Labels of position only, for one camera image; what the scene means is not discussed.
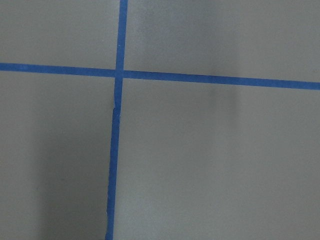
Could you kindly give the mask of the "blue tape line crosswise right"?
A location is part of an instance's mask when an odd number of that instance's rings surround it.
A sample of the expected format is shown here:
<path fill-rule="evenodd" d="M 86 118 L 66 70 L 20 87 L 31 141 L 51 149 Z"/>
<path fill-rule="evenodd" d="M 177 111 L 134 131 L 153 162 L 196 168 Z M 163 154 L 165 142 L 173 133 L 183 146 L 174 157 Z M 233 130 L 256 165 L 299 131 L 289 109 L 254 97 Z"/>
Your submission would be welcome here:
<path fill-rule="evenodd" d="M 37 65 L 37 64 L 22 64 L 22 63 L 2 62 L 0 64 L 0 70 L 8 71 L 8 72 L 26 72 L 26 73 L 39 73 L 39 74 L 75 75 L 75 76 L 108 77 L 108 78 L 116 77 L 116 70 L 114 69 Z M 172 82 L 254 86 L 254 87 L 285 88 L 285 89 L 315 90 L 315 91 L 318 91 L 320 89 L 320 84 L 318 82 L 232 77 L 232 76 L 197 75 L 197 74 L 182 74 L 182 73 L 167 73 L 167 72 L 149 72 L 149 71 L 135 71 L 135 70 L 124 70 L 123 77 L 126 79 L 137 79 L 137 80 L 159 80 L 159 81 L 172 81 Z"/>

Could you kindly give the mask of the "blue tape line lengthwise right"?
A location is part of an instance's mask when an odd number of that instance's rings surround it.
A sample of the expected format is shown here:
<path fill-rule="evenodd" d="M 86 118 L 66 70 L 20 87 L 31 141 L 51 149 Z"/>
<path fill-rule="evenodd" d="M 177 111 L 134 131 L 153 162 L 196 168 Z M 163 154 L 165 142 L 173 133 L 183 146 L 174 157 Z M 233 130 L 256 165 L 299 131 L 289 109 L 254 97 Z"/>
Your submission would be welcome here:
<path fill-rule="evenodd" d="M 115 206 L 116 206 L 116 186 L 117 186 L 122 93 L 123 93 L 127 14 L 128 14 L 128 1 L 121 0 L 119 2 L 115 80 L 114 80 L 114 91 L 113 91 L 114 106 L 112 111 L 110 161 L 109 161 L 109 172 L 108 172 L 107 206 L 106 206 L 107 226 L 106 226 L 106 234 L 104 237 L 106 240 L 112 240 L 114 238 L 114 220 L 115 220 Z"/>

